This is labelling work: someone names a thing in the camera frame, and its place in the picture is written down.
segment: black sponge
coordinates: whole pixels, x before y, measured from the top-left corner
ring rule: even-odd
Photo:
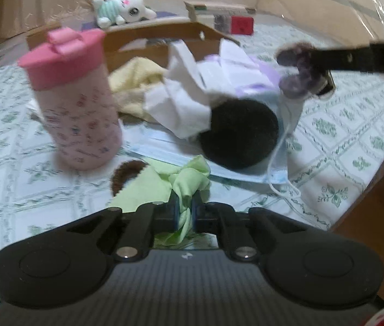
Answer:
[[[199,135],[205,156],[231,170],[261,162],[277,140],[274,112],[251,99],[232,99],[214,108],[210,130]]]

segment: red box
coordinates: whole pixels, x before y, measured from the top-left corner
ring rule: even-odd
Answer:
[[[231,17],[231,34],[252,35],[254,32],[254,18],[245,16]]]

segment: pink bottle cap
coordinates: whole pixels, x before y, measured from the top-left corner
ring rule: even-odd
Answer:
[[[104,36],[100,29],[53,30],[48,33],[48,42],[22,56],[18,65],[26,69],[35,91],[74,81],[104,62]]]

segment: mask ear loop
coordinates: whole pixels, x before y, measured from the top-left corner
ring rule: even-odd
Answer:
[[[272,165],[273,165],[273,163],[275,161],[275,158],[277,156],[278,151],[280,150],[280,147],[282,146],[282,144],[285,143],[286,137],[289,134],[290,128],[292,126],[292,120],[293,120],[292,119],[292,117],[293,117],[292,116],[292,112],[290,111],[290,109],[288,107],[287,107],[287,111],[290,114],[290,121],[287,123],[286,128],[284,129],[284,133],[283,133],[282,137],[278,141],[277,145],[275,146],[275,148],[274,148],[274,150],[273,150],[273,152],[271,154],[271,157],[269,158],[267,177],[268,177],[268,180],[269,180],[269,187],[271,188],[271,190],[275,194],[277,194],[278,196],[283,197],[285,199],[299,199],[301,197],[301,192],[300,192],[300,190],[297,187],[295,187],[295,185],[293,185],[291,183],[291,181],[289,179],[287,179],[286,183],[283,184],[283,185],[289,186],[294,191],[294,193],[292,193],[292,194],[290,192],[285,193],[285,192],[278,191],[274,187],[274,185],[272,185],[272,183],[270,182]]]

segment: brown scrunchie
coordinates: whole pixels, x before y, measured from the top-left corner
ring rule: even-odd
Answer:
[[[146,166],[147,163],[143,161],[132,160],[130,162],[122,163],[117,169],[115,169],[111,178],[113,196],[123,189],[127,180],[138,176],[141,170],[143,170]]]

